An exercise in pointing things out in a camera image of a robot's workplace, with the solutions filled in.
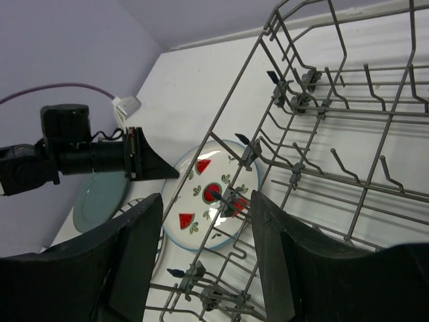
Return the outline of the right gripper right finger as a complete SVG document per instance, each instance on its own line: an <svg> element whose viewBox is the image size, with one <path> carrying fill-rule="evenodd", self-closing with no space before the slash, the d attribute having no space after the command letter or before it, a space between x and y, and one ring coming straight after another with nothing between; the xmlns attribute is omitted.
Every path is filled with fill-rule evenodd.
<svg viewBox="0 0 429 322"><path fill-rule="evenodd" d="M349 246L259 191L250 210L268 321L428 320L428 244Z"/></svg>

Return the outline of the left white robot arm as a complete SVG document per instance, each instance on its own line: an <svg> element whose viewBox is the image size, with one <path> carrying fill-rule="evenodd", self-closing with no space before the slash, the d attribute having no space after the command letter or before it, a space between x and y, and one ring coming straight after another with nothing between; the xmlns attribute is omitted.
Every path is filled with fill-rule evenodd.
<svg viewBox="0 0 429 322"><path fill-rule="evenodd" d="M80 104L42 107L43 136L34 145L1 149L1 195L31 191L60 175L122 172L130 181L174 179L178 171L159 156L140 127L90 130L89 108Z"/></svg>

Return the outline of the plain teal plate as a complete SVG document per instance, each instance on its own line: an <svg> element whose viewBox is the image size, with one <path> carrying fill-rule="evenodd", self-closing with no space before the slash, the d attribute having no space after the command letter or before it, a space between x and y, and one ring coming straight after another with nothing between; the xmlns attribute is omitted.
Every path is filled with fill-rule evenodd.
<svg viewBox="0 0 429 322"><path fill-rule="evenodd" d="M123 171L88 175L72 211L75 229L85 233L110 220L121 208L129 188Z"/></svg>

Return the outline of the watermelon pattern plate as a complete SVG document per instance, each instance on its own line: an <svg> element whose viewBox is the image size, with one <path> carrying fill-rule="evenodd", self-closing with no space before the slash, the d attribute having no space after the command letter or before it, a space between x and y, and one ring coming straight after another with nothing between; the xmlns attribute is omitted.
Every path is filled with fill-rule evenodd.
<svg viewBox="0 0 429 322"><path fill-rule="evenodd" d="M162 189L165 208L180 180L184 178L197 149L192 149L176 163L179 179L165 181ZM164 221L166 235L178 247L191 252L198 251L221 206L221 202L210 191L225 193L238 167L236 158L215 140L204 145ZM242 195L250 199L251 191L259 188L260 181L260 170L253 163L251 171L245 168L240 171L234 187L242 189ZM242 220L237 216L237 212L232 217L219 215L204 247L215 250L230 242L242 226Z"/></svg>

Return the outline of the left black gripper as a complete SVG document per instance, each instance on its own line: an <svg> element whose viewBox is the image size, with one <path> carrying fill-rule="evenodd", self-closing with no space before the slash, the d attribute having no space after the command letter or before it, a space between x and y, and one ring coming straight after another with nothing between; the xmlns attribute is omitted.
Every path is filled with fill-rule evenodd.
<svg viewBox="0 0 429 322"><path fill-rule="evenodd" d="M179 172L149 145L141 127L128 128L119 141L89 142L60 152L62 174L123 171L136 181L176 179Z"/></svg>

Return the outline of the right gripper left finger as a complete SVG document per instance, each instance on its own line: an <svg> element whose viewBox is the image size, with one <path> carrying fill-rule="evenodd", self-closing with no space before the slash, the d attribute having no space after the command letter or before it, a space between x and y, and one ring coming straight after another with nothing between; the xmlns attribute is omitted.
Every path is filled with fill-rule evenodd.
<svg viewBox="0 0 429 322"><path fill-rule="evenodd" d="M142 321L162 226L159 193L37 253L1 259L2 321Z"/></svg>

